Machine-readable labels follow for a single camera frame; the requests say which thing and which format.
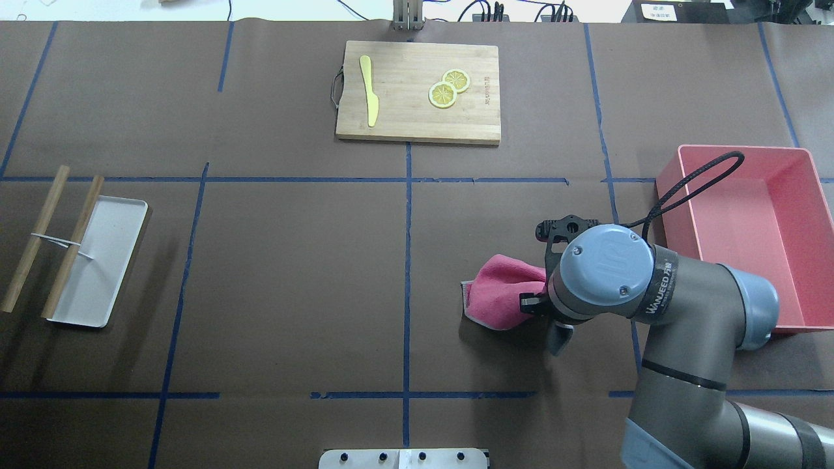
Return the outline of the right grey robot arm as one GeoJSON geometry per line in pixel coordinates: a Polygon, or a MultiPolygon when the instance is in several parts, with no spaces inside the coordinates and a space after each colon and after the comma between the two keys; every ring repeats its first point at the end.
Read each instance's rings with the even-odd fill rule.
{"type": "Polygon", "coordinates": [[[756,350],[779,315],[756,274],[683,257],[621,225],[568,216],[534,232],[546,282],[519,296],[547,317],[555,356],[574,327],[610,313],[648,324],[625,423],[628,468],[831,468],[832,430],[726,398],[736,351],[756,350]]]}

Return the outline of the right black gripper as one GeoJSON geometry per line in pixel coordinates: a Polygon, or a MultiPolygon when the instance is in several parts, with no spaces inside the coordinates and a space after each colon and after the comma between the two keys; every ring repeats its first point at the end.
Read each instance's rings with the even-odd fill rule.
{"type": "Polygon", "coordinates": [[[531,317],[548,317],[553,314],[554,305],[545,292],[521,292],[519,294],[519,311],[531,317]]]}

